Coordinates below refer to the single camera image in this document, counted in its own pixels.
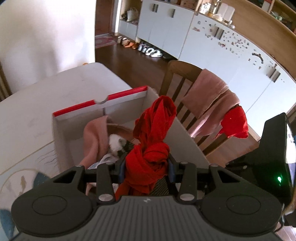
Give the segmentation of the red scarf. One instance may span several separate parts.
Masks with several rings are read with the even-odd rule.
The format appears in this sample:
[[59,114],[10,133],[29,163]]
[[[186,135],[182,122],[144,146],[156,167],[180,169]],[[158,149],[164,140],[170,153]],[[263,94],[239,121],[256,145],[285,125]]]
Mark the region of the red scarf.
[[135,121],[133,137],[139,140],[125,159],[125,179],[115,193],[147,196],[157,181],[168,173],[170,147],[164,142],[176,117],[176,106],[168,96],[160,96]]

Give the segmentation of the pink fleece garment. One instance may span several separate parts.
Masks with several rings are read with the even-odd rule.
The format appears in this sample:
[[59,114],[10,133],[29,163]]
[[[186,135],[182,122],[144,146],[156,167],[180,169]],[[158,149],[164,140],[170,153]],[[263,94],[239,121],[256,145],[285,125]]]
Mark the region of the pink fleece garment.
[[83,131],[84,158],[80,162],[88,169],[92,164],[100,161],[110,151],[110,136],[118,135],[120,138],[139,144],[133,137],[132,130],[113,123],[107,115],[90,121]]

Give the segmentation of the red cardboard box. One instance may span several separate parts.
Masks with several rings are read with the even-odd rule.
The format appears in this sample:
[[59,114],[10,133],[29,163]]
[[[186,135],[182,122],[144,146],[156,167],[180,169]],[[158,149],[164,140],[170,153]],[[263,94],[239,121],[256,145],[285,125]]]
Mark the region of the red cardboard box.
[[168,157],[208,168],[209,162],[176,117],[176,106],[143,86],[53,113],[53,133],[60,172],[89,168],[108,152],[117,134],[135,143],[125,164],[131,184],[150,184],[169,172]]

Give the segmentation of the black dotted sock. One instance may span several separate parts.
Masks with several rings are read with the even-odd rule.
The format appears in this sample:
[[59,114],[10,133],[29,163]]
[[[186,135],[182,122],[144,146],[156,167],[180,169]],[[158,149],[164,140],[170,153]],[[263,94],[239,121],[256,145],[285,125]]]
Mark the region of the black dotted sock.
[[159,179],[151,193],[150,196],[168,196],[170,194],[168,184],[167,184],[167,178],[163,177],[162,179]]

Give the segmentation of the patterned face mask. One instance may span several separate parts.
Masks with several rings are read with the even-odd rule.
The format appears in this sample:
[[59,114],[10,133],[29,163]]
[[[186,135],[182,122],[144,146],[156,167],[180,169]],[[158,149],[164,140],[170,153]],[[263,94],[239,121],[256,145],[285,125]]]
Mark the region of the patterned face mask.
[[114,156],[111,153],[108,153],[102,157],[102,159],[94,164],[92,164],[88,169],[96,169],[99,165],[108,164],[112,165],[119,160],[118,156]]

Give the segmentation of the wooden chair near box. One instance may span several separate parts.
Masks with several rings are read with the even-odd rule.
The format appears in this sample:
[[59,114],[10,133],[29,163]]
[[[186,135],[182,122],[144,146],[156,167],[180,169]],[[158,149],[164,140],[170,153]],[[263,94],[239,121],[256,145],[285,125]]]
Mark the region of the wooden chair near box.
[[[186,63],[178,60],[171,60],[168,63],[165,76],[163,78],[161,88],[159,91],[159,96],[168,95],[169,88],[173,83],[174,77],[180,77],[181,80],[178,83],[178,86],[174,90],[171,99],[176,105],[177,108],[177,118],[180,123],[188,131],[193,124],[196,123],[197,119],[189,111],[187,107],[182,103],[183,97],[191,89],[194,82],[197,80],[197,77],[202,72],[201,68],[194,66],[190,63]],[[214,137],[214,134],[197,136],[193,138],[198,147],[201,148],[205,156],[209,156],[215,150],[217,150],[222,144],[227,141],[227,137],[224,134],[221,134],[218,137]]]

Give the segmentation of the red cloth on chair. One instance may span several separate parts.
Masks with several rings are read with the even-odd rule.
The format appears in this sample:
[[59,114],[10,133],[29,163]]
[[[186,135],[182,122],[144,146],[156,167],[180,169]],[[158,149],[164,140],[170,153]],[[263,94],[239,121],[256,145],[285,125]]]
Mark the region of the red cloth on chair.
[[245,112],[240,105],[231,108],[221,121],[221,130],[216,136],[225,135],[227,138],[247,138],[248,135],[248,123]]

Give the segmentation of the pink scarf on chair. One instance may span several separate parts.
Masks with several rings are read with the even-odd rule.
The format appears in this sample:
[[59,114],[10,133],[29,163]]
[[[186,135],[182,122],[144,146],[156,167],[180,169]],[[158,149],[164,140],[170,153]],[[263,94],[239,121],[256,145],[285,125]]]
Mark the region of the pink scarf on chair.
[[207,69],[201,71],[181,102],[197,119],[188,130],[192,138],[212,134],[224,115],[240,104],[228,85]]

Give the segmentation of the white sneakers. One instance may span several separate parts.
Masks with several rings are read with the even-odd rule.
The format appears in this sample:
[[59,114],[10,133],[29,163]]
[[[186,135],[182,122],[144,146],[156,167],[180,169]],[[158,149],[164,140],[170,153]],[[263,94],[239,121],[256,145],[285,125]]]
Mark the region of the white sneakers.
[[148,46],[146,44],[140,44],[137,50],[145,54],[145,56],[149,56],[152,58],[161,58],[163,56],[163,53],[159,49]]

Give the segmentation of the orange slippers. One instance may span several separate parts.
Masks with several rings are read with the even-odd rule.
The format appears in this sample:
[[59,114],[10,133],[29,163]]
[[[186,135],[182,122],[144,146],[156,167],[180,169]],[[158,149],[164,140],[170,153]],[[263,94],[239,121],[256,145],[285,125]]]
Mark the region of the orange slippers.
[[138,42],[133,42],[130,39],[123,37],[123,36],[119,36],[117,38],[117,43],[121,46],[123,46],[124,48],[132,48],[132,49],[137,49],[139,47],[139,43]]

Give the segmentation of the wooden chair far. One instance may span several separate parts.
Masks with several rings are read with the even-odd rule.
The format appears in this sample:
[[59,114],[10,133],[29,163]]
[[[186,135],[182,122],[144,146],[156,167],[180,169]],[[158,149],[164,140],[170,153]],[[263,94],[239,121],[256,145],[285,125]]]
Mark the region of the wooden chair far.
[[8,84],[8,81],[6,79],[6,76],[3,71],[3,67],[0,63],[0,101],[5,100],[9,96],[11,96],[13,93],[11,92],[11,88]]

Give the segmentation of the red patterned rug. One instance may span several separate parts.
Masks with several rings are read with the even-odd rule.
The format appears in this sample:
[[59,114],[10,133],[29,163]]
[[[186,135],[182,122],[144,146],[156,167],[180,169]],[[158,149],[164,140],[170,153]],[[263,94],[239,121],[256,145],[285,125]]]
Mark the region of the red patterned rug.
[[95,49],[114,45],[114,44],[117,44],[117,40],[114,37],[114,35],[110,33],[95,36]]

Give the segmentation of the white tote bag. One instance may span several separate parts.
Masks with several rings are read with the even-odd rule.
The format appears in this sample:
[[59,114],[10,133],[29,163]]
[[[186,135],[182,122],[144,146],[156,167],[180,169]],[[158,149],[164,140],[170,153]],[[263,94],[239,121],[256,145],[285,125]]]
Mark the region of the white tote bag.
[[138,10],[135,7],[130,8],[130,10],[128,10],[126,12],[126,16],[127,16],[127,21],[128,22],[133,22],[136,21],[138,19],[139,13]]

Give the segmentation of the brown door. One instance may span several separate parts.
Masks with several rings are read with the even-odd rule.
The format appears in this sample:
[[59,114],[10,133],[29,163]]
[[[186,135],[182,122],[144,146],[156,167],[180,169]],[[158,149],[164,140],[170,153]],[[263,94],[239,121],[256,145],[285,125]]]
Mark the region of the brown door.
[[95,35],[107,34],[111,31],[114,1],[97,0],[95,12]]

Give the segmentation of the white wall cabinet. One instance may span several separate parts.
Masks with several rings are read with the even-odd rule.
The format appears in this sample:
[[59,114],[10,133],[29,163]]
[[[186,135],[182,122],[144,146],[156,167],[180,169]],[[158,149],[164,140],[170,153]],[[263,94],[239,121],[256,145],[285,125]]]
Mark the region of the white wall cabinet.
[[[135,7],[139,16],[128,22]],[[192,9],[169,1],[120,1],[116,31],[148,42],[178,60],[208,69],[240,98],[245,111],[269,113],[295,104],[295,81],[273,57],[253,42]]]

